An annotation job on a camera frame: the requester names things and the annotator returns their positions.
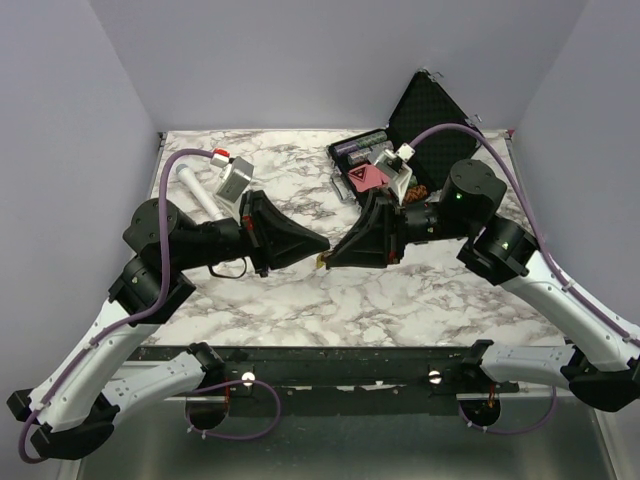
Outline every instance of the marble tabletop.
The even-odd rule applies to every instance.
[[[169,155],[186,147],[225,148],[255,165],[252,188],[301,225],[335,245],[359,216],[355,205],[339,202],[329,176],[326,146],[350,137],[350,130],[233,130],[171,132],[160,168]],[[502,132],[483,132],[509,160]],[[485,149],[485,161],[504,179]],[[211,193],[219,170],[198,157],[185,160]],[[153,196],[158,194],[159,173]],[[168,198],[195,221],[208,217],[175,173]],[[500,213],[524,222],[509,190]],[[515,296],[468,272],[456,260],[461,242],[450,240],[409,246],[400,265],[385,270],[315,268],[308,258],[260,278],[213,278],[206,269],[186,275],[197,291],[146,342],[184,345],[422,346],[471,345],[479,338],[515,345],[559,345],[562,334]],[[224,265],[233,273],[239,265]]]

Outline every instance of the gray floor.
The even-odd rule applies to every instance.
[[[548,399],[504,400],[503,428],[544,414]],[[82,462],[86,480],[615,478],[593,411],[570,397],[555,418],[523,436],[465,428],[457,417],[285,417],[254,442],[203,441],[186,433],[183,403],[163,402],[130,419]],[[246,433],[263,419],[231,419]]]

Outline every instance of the white tube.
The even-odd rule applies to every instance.
[[[180,181],[187,186],[193,196],[200,202],[202,208],[207,211],[211,220],[216,221],[227,218],[227,215],[216,205],[216,202],[213,201],[209,192],[204,189],[188,165],[181,163],[176,167],[176,173]]]

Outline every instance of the white wall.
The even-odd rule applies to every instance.
[[[592,0],[527,108],[518,170],[551,251],[640,324],[640,3]],[[640,473],[640,405],[620,414]]]
[[[586,0],[90,0],[165,129],[379,127],[412,73],[515,126]]]
[[[126,260],[157,135],[85,0],[0,2],[0,399],[40,383],[81,338]],[[0,472],[23,465],[0,406]]]

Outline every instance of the purple cable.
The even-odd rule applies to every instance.
[[[552,387],[551,405],[549,406],[549,410],[547,410],[547,413],[544,414],[544,417],[542,417],[533,425],[530,425],[525,428],[521,428],[519,430],[500,430],[498,428],[489,430],[486,427],[481,427],[480,425],[476,425],[475,423],[471,422],[471,420],[469,420],[469,418],[465,415],[464,410],[462,410],[462,405],[458,405],[458,414],[462,417],[462,419],[464,420],[464,422],[467,424],[468,427],[474,428],[483,433],[491,433],[493,435],[523,435],[525,433],[533,432],[534,430],[537,430],[543,425],[545,425],[549,420],[551,420],[551,418],[553,417],[553,414],[556,412],[557,407],[558,407],[558,394],[556,392],[556,387]]]
[[[160,295],[158,296],[155,303],[149,307],[147,310],[131,315],[130,317],[124,318],[113,325],[106,327],[100,333],[98,333],[95,337],[89,340],[89,344],[91,346],[96,346],[98,343],[103,340],[106,336],[110,335],[113,331],[118,328],[128,325],[133,322],[138,322],[140,320],[144,320],[150,315],[156,313],[160,307],[164,304],[167,299],[167,295],[169,293],[169,275],[170,275],[170,257],[169,257],[169,232],[167,225],[167,184],[169,182],[169,173],[171,172],[171,167],[181,157],[187,155],[199,155],[202,157],[212,158],[213,152],[208,152],[206,150],[200,150],[197,148],[185,148],[182,150],[178,150],[174,154],[172,154],[164,165],[162,169],[162,175],[160,176],[160,191],[158,193],[158,217],[160,219],[160,258],[161,258],[161,284],[160,284]],[[47,393],[42,397],[42,405],[48,405],[53,396],[56,394],[60,386],[65,382],[65,380],[71,375],[71,373],[75,370],[75,368],[82,362],[84,357],[89,353],[89,349],[83,349],[78,352],[78,354],[69,362],[66,368],[62,371],[60,376],[56,379],[55,382],[51,384]],[[31,412],[31,415],[27,417],[27,420],[24,422],[22,430],[20,432],[20,438],[18,440],[18,453],[20,458],[25,463],[40,463],[44,462],[46,458],[34,458],[30,457],[27,453],[27,435],[29,434],[29,429],[35,423],[38,415],[42,412],[42,409],[34,409]]]
[[[282,404],[280,403],[280,397],[278,397],[278,392],[276,392],[275,389],[268,383],[262,382],[260,380],[232,380],[230,382],[219,383],[218,385],[213,385],[211,387],[199,388],[198,390],[194,390],[191,393],[206,393],[206,392],[211,392],[213,390],[219,390],[221,388],[232,387],[234,385],[242,385],[245,383],[255,383],[256,385],[260,385],[261,387],[266,388],[269,391],[269,393],[273,395],[273,398],[276,401],[276,415],[273,421],[269,424],[267,428],[265,428],[264,430],[258,433],[252,433],[249,435],[226,435],[224,433],[215,433],[210,430],[200,430],[196,428],[193,425],[193,423],[191,423],[191,419],[189,418],[189,412],[187,411],[185,418],[187,420],[187,423],[189,424],[189,429],[195,432],[198,432],[200,434],[206,435],[208,437],[222,438],[223,440],[255,440],[257,438],[264,437],[267,433],[273,430],[275,426],[278,424],[278,422],[280,421]]]
[[[416,146],[420,142],[422,142],[425,138],[430,137],[435,133],[442,132],[443,130],[457,130],[459,132],[466,133],[467,135],[471,135],[480,143],[482,143],[484,148],[486,148],[491,154],[491,156],[496,160],[496,162],[498,162],[498,165],[500,165],[500,168],[502,168],[502,170],[504,171],[504,174],[507,176],[509,183],[511,183],[511,186],[513,187],[513,191],[516,193],[516,196],[518,197],[518,200],[522,205],[522,209],[524,210],[525,215],[529,219],[529,223],[531,224],[533,234],[536,237],[538,244],[540,245],[540,253],[542,254],[542,258],[544,259],[545,263],[548,265],[551,272],[558,278],[562,286],[565,287],[565,289],[569,293],[571,293],[571,295],[573,295],[574,298],[576,298],[576,300],[578,300],[588,311],[594,314],[600,321],[602,321],[605,325],[611,328],[614,332],[621,335],[625,341],[628,341],[633,345],[640,347],[640,339],[632,338],[629,332],[627,332],[623,327],[618,325],[615,322],[615,320],[609,318],[609,316],[605,312],[600,310],[596,305],[594,305],[591,301],[589,301],[589,299],[586,298],[584,295],[582,295],[575,287],[569,285],[569,281],[562,274],[562,271],[560,270],[560,268],[558,268],[556,263],[553,261],[553,258],[551,257],[551,252],[549,251],[549,248],[547,247],[547,244],[545,243],[544,238],[542,236],[542,230],[538,226],[538,223],[536,222],[536,219],[533,216],[533,211],[531,210],[531,206],[529,205],[529,202],[525,198],[522,190],[520,190],[520,187],[518,186],[518,182],[516,181],[515,177],[513,176],[513,174],[507,167],[507,165],[504,163],[502,158],[500,158],[500,154],[496,152],[496,150],[489,144],[486,138],[484,138],[480,133],[476,132],[475,130],[469,127],[466,127],[464,125],[460,125],[458,123],[443,123],[425,130],[416,138],[414,138],[409,145],[411,145],[411,147],[415,149]]]

